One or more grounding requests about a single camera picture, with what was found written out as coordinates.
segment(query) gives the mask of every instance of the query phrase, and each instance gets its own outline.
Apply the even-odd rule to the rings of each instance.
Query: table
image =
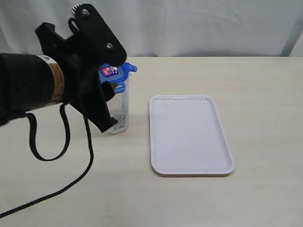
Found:
[[[130,128],[100,135],[95,163],[69,191],[0,220],[10,227],[303,226],[303,58],[129,58]],[[161,178],[151,169],[148,102],[154,95],[208,95],[235,159],[224,178]],[[59,106],[34,111],[45,157],[64,144]],[[71,145],[36,160],[28,122],[0,128],[0,211],[54,192],[81,174],[89,152],[81,115],[67,108]]]

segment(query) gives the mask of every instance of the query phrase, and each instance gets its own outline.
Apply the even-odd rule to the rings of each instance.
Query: beige table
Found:
[[[302,227],[303,58],[130,58],[129,130],[101,136],[88,176],[65,194],[0,220],[1,227]],[[235,159],[225,178],[161,178],[150,165],[154,95],[211,96]],[[37,146],[63,146],[58,106],[35,111]],[[56,191],[81,174],[89,152],[80,114],[68,108],[71,145],[36,160],[28,122],[0,128],[0,211]]]

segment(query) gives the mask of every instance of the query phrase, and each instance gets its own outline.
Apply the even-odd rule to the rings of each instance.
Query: white backdrop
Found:
[[[87,0],[129,56],[303,56],[303,0]],[[0,52],[40,53],[34,29],[79,0],[0,0]]]

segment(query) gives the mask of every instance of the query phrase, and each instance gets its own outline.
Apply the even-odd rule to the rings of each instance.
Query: screw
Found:
[[[107,43],[107,44],[106,44],[106,48],[107,48],[108,50],[111,50],[111,49],[114,48],[114,46],[113,46],[111,43]]]
[[[82,15],[83,15],[84,17],[88,17],[88,16],[89,16],[89,12],[87,11],[87,9],[83,9],[83,10],[82,10]]]

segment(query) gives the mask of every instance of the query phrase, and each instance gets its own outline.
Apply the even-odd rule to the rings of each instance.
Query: clear plastic container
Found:
[[[118,120],[118,123],[107,131],[113,135],[124,132],[129,127],[128,85],[131,71],[136,72],[137,67],[129,63],[121,67],[112,67],[107,64],[100,70],[101,82],[117,83],[116,95],[107,102],[110,115]]]

